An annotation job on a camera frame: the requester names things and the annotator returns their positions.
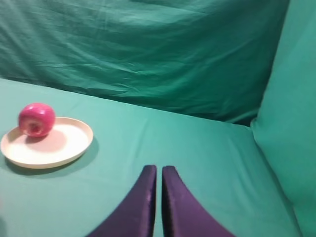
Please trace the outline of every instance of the white plate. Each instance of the white plate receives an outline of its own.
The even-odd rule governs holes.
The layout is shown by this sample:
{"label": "white plate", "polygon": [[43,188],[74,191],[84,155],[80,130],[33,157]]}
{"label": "white plate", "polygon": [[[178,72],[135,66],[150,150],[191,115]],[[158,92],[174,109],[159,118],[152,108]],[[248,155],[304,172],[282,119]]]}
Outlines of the white plate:
{"label": "white plate", "polygon": [[44,138],[31,138],[18,127],[3,136],[1,151],[18,166],[32,169],[58,167],[79,158],[93,140],[92,129],[79,120],[57,117]]}

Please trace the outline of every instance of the green backdrop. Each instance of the green backdrop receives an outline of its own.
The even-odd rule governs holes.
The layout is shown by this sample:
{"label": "green backdrop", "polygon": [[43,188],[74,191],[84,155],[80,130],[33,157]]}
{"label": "green backdrop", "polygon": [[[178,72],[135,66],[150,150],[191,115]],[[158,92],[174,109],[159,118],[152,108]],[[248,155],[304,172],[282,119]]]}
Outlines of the green backdrop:
{"label": "green backdrop", "polygon": [[0,0],[0,76],[198,117],[257,114],[288,0]]}

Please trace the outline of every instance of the green table surface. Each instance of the green table surface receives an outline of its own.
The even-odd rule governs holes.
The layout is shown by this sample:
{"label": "green table surface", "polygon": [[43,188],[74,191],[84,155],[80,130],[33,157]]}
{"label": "green table surface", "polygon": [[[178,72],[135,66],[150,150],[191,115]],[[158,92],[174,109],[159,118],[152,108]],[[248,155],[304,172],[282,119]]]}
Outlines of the green table surface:
{"label": "green table surface", "polygon": [[120,203],[146,164],[158,166],[155,237],[162,237],[161,168],[237,237],[299,237],[292,209],[250,128],[0,79],[0,135],[28,103],[88,123],[94,140],[76,162],[19,168],[0,155],[1,237],[84,237]]}

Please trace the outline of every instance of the apple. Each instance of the apple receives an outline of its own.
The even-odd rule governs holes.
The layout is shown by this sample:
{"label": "apple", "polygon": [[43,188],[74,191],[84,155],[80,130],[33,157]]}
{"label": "apple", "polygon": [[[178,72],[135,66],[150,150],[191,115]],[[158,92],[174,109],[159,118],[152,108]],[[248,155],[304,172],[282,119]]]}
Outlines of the apple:
{"label": "apple", "polygon": [[46,136],[54,126],[55,112],[44,103],[31,103],[19,114],[19,129],[30,137]]}

